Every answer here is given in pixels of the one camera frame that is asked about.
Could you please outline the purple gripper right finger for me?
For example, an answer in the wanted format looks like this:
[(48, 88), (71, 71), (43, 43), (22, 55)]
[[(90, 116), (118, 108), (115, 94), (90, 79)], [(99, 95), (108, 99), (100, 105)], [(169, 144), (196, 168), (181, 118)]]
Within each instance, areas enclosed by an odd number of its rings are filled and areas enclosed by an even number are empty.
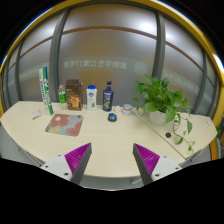
[(136, 143), (133, 144), (133, 155), (144, 185), (181, 170), (181, 167), (168, 156), (159, 156)]

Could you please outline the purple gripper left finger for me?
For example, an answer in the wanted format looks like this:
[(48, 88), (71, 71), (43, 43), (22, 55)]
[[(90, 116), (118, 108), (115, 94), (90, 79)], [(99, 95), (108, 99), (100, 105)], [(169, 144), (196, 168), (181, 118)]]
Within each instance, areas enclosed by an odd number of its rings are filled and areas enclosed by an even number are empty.
[(42, 165), (41, 169), (79, 185), (91, 154), (91, 144), (87, 143), (65, 155), (57, 154)]

